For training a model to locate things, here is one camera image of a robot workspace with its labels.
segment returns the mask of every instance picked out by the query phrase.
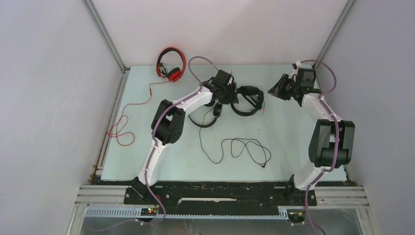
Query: red headphones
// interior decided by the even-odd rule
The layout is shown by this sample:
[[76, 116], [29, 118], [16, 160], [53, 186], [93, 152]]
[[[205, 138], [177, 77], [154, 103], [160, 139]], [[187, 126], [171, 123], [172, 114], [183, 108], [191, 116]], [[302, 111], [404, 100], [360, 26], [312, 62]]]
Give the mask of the red headphones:
[[[183, 61], [183, 69], [182, 70], [180, 70], [180, 68], [174, 68], [174, 69], [172, 69], [172, 71], [167, 72], [167, 69], [164, 66], [164, 64], [160, 63], [161, 58], [165, 54], [167, 54], [171, 51], [175, 51], [180, 55], [180, 58]], [[174, 47], [168, 47], [160, 53], [159, 58], [157, 59], [157, 65], [156, 65], [156, 72], [157, 72], [157, 75], [159, 77], [167, 77], [169, 79], [169, 81], [176, 82], [176, 81], [179, 80], [179, 78], [181, 78], [183, 76], [185, 70], [186, 70], [186, 58], [185, 58], [185, 56], [184, 56], [184, 54], [181, 50], [179, 50], [177, 48], [174, 48]]]

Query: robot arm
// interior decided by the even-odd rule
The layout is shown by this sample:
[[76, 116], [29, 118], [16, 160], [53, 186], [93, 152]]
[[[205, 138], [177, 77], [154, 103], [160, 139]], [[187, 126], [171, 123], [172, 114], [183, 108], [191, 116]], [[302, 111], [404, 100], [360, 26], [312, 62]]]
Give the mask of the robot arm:
[[355, 126], [353, 122], [345, 121], [335, 114], [325, 101], [321, 90], [314, 88], [316, 79], [314, 69], [301, 68], [300, 62], [293, 64], [293, 68], [294, 72], [291, 75], [284, 74], [268, 93], [282, 100], [294, 98], [301, 107], [305, 108], [316, 124], [308, 148], [310, 161], [290, 179], [293, 188], [312, 190], [322, 174], [333, 170], [335, 122], [340, 131], [334, 168], [350, 162]]
[[[168, 146], [175, 143], [182, 135], [184, 118], [197, 108], [207, 105], [217, 100], [221, 104], [229, 104], [235, 102], [236, 99], [236, 83], [231, 81], [231, 72], [219, 70], [215, 77], [202, 83], [202, 88], [196, 89], [194, 92], [186, 95], [175, 101], [163, 100], [157, 109], [151, 128], [155, 130], [155, 136], [152, 140], [150, 152], [146, 159], [146, 163], [138, 175], [138, 180], [142, 186], [138, 188], [146, 189], [143, 185], [146, 184], [146, 175], [148, 185], [153, 185], [157, 182], [159, 177], [159, 166], [162, 161], [162, 152]], [[156, 122], [163, 115], [165, 110], [170, 108], [162, 117], [161, 122], [156, 127]]]
[[[160, 162], [162, 161], [161, 153], [164, 149], [169, 147], [171, 144], [175, 143], [180, 136], [182, 135], [183, 131], [183, 124], [184, 118], [186, 115], [190, 114], [191, 112], [195, 111], [197, 108], [208, 104], [212, 100], [213, 93], [206, 87], [202, 87], [200, 91], [196, 91], [186, 95], [185, 97], [170, 102], [168, 100], [163, 100], [156, 112], [156, 116], [153, 120], [152, 129], [156, 121], [160, 118], [162, 112], [170, 105], [181, 102], [179, 105], [174, 107], [171, 112], [168, 112], [167, 115], [163, 118], [158, 129], [156, 131], [156, 139], [158, 145], [156, 145], [156, 141], [152, 140], [150, 152], [146, 159], [146, 162], [150, 160], [148, 167], [144, 165], [138, 178], [140, 182], [145, 184], [145, 171], [147, 170], [147, 181], [149, 185], [153, 185], [157, 182], [159, 176], [159, 166]], [[190, 99], [182, 102], [187, 97], [191, 96], [192, 94], [197, 93]]]

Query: red cable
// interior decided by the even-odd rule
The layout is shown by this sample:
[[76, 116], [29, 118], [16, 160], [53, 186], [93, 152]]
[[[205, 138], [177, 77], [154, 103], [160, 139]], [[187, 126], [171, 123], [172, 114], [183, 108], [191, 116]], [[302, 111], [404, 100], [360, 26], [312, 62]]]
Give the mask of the red cable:
[[161, 202], [161, 197], [160, 197], [160, 195], [158, 195], [158, 194], [156, 194], [156, 196], [157, 196], [157, 198], [160, 200], [160, 202]]
[[[129, 146], [129, 145], [132, 145], [132, 144], [134, 143], [134, 140], [136, 139], [136, 136], [135, 136], [132, 132], [130, 132], [130, 131], [129, 131], [129, 132], [125, 132], [125, 133], [120, 134], [120, 132], [122, 131], [122, 129], [124, 129], [124, 127], [125, 127], [125, 126], [127, 125], [127, 123], [128, 123], [128, 116], [127, 116], [127, 115], [124, 115], [125, 108], [127, 108], [127, 106], [129, 106], [129, 105], [141, 105], [141, 104], [146, 104], [146, 103], [148, 103], [148, 102], [151, 100], [151, 98], [153, 97], [153, 94], [152, 94], [152, 92], [151, 92], [151, 85], [163, 84], [163, 83], [167, 83], [167, 82], [170, 82], [170, 81], [166, 81], [166, 82], [157, 82], [157, 83], [150, 83], [150, 84], [148, 85], [148, 88], [149, 88], [149, 90], [150, 90], [150, 98], [148, 99], [148, 101], [143, 102], [143, 103], [130, 103], [130, 104], [125, 105], [125, 106], [124, 106], [124, 108], [122, 109], [121, 116], [120, 116], [120, 118], [119, 118], [118, 122], [116, 122], [116, 123], [114, 124], [114, 126], [112, 126], [112, 127], [111, 127], [108, 131], [107, 131], [107, 135], [108, 135], [110, 138], [116, 138], [116, 140], [117, 140], [118, 144], [119, 144], [119, 145], [121, 145], [121, 146]], [[121, 122], [121, 120], [123, 119], [123, 117], [126, 117], [126, 118], [127, 118], [127, 121], [126, 121], [126, 122], [125, 122], [125, 124], [121, 127], [121, 129], [120, 129], [120, 130], [118, 130], [118, 125], [120, 124], [120, 122]], [[127, 134], [131, 134], [131, 135], [133, 136], [133, 140], [132, 140], [129, 144], [122, 144], [122, 143], [120, 143], [120, 142], [119, 142], [118, 137], [123, 136], [123, 135], [127, 135]]]

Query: black headphones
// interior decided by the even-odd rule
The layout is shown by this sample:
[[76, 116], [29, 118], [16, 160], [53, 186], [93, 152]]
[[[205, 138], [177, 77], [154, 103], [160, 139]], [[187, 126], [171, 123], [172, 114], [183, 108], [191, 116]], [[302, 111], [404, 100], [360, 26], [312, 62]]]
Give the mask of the black headphones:
[[258, 87], [242, 86], [236, 89], [236, 95], [237, 94], [241, 94], [255, 109], [250, 112], [242, 112], [237, 110], [233, 103], [231, 103], [232, 110], [236, 114], [243, 117], [249, 117], [254, 115], [258, 110], [262, 109], [262, 103], [264, 102], [264, 92], [261, 91]]
[[208, 127], [213, 126], [216, 123], [216, 121], [220, 117], [221, 113], [222, 113], [222, 104], [217, 103], [215, 105], [215, 107], [213, 108], [213, 116], [215, 116], [215, 118], [213, 119], [213, 121], [211, 123], [206, 124], [206, 125], [201, 125], [201, 124], [198, 124], [195, 121], [193, 121], [193, 119], [190, 116], [189, 116], [189, 119], [193, 124], [195, 124], [196, 126], [198, 126], [200, 128], [208, 128]]
[[[174, 68], [172, 69], [172, 71], [167, 72], [166, 67], [164, 66], [163, 63], [161, 63], [161, 58], [165, 54], [171, 51], [175, 51], [180, 55], [180, 58], [182, 59], [182, 62], [183, 62], [182, 70], [180, 70], [180, 68]], [[185, 70], [186, 70], [186, 57], [184, 56], [181, 50], [174, 48], [174, 47], [168, 47], [160, 53], [159, 58], [157, 59], [157, 64], [156, 64], [156, 72], [159, 77], [167, 77], [169, 81], [176, 82], [179, 80], [179, 78], [183, 76]]]

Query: white wall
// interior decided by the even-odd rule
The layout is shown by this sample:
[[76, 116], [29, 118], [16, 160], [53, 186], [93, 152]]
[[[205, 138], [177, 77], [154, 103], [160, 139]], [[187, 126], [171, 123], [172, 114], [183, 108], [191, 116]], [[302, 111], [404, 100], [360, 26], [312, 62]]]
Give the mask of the white wall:
[[81, 0], [0, 2], [0, 234], [65, 232], [120, 75]]
[[[346, 0], [94, 0], [126, 65], [155, 65], [175, 46], [217, 64], [315, 58]], [[167, 64], [180, 64], [173, 55]]]
[[356, 124], [351, 175], [383, 235], [414, 234], [414, 11], [413, 0], [357, 1], [324, 60], [338, 77], [328, 100]]

